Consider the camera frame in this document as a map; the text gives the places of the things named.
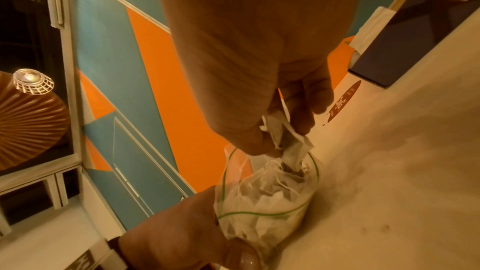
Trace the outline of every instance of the wrist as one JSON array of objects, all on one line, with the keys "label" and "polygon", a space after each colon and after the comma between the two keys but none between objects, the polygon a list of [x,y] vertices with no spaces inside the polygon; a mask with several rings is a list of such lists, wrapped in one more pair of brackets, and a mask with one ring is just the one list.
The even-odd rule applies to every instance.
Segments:
[{"label": "wrist", "polygon": [[138,226],[118,239],[121,253],[134,270],[159,270],[148,233]]}]

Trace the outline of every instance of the plastic bag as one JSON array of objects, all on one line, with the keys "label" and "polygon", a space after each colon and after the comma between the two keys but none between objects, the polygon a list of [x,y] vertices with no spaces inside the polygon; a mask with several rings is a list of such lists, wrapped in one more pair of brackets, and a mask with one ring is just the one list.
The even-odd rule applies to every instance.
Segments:
[{"label": "plastic bag", "polygon": [[304,155],[295,169],[264,156],[254,170],[248,155],[225,148],[227,164],[215,189],[219,226],[227,239],[255,248],[264,267],[275,247],[299,227],[317,190],[320,162],[309,152]]}]

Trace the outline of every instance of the tea bag tag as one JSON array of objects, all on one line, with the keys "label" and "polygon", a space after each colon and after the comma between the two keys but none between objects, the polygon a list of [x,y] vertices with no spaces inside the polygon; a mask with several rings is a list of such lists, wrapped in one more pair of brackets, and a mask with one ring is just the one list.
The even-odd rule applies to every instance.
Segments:
[{"label": "tea bag tag", "polygon": [[276,111],[264,117],[275,148],[283,150],[281,160],[294,171],[301,169],[301,162],[314,147],[310,140],[295,132],[283,111]]}]

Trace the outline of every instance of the brown oval sticker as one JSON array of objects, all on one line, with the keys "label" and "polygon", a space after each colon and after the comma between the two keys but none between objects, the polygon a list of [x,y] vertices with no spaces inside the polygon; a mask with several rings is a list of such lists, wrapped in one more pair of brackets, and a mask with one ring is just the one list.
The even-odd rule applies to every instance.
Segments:
[{"label": "brown oval sticker", "polygon": [[349,103],[350,99],[352,99],[352,96],[357,92],[357,90],[360,87],[360,83],[362,81],[359,80],[352,84],[352,86],[338,99],[338,101],[331,107],[330,111],[328,112],[328,121],[329,123],[332,119],[335,118],[335,116],[340,113],[340,111],[345,107],[346,104]]}]

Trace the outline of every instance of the hand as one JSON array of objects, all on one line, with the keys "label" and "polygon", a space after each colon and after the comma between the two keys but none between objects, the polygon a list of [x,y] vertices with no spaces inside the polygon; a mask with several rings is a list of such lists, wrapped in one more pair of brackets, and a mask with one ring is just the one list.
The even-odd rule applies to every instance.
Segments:
[{"label": "hand", "polygon": [[198,270],[208,263],[260,270],[255,250],[217,227],[214,200],[211,187],[150,217],[120,237],[122,253],[137,270]]},{"label": "hand", "polygon": [[250,155],[271,153],[258,127],[283,110],[300,134],[333,102],[328,54],[358,0],[162,0],[180,61],[209,126]]}]

